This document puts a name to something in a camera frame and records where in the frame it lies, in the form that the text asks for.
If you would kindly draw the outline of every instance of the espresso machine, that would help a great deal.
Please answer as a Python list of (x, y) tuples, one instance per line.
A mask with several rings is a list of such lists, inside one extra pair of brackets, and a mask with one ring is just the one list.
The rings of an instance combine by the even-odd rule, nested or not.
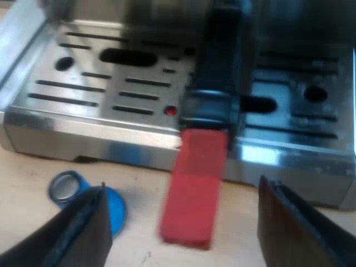
[(212, 6), (246, 22), (225, 179), (355, 210), (352, 0), (17, 0), (0, 24), (1, 145), (171, 170)]

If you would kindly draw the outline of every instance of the red rectangular piece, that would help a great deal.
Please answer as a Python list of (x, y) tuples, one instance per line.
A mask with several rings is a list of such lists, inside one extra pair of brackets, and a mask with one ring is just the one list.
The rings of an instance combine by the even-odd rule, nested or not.
[(228, 135), (222, 131), (188, 129), (182, 133), (160, 225), (165, 242), (210, 248), (227, 146)]

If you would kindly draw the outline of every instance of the table surface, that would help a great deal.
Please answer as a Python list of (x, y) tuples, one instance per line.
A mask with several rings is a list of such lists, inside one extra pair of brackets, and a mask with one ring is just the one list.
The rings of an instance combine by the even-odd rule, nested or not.
[[(0, 8), (0, 20), (6, 9)], [(258, 191), (222, 182), (212, 249), (201, 251), (163, 243), (157, 235), (168, 172), (95, 162), (78, 164), (5, 151), (0, 147), (0, 253), (34, 232), (59, 208), (47, 188), (59, 172), (76, 170), (92, 185), (102, 181), (126, 200), (127, 221), (113, 241), (106, 261), (111, 266), (264, 266), (256, 236)], [(356, 235), (356, 212), (319, 209)]]

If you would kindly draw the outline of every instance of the metal base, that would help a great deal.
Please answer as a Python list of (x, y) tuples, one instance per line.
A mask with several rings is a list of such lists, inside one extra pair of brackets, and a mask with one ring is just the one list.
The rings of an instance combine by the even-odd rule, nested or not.
[[(13, 88), (19, 93), (3, 114), (2, 144), (64, 160), (88, 156), (171, 170), (180, 134), (177, 116), (165, 111), (179, 108), (199, 39), (114, 23), (75, 21), (54, 35), (43, 26), (12, 72), (28, 66), (24, 60), (36, 42), (48, 44)], [(356, 209), (353, 47), (260, 43), (253, 85), (241, 93), (270, 98), (275, 106), (248, 105), (226, 179), (256, 186), (266, 175), (310, 202)], [(152, 63), (147, 55), (108, 48), (157, 57)], [(105, 53), (121, 64), (104, 62)]]

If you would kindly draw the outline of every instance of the red dot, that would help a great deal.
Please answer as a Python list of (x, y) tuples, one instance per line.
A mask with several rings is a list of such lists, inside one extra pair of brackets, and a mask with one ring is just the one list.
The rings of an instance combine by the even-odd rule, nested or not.
[(168, 116), (174, 116), (177, 114), (177, 108), (175, 106), (166, 106), (164, 114)]

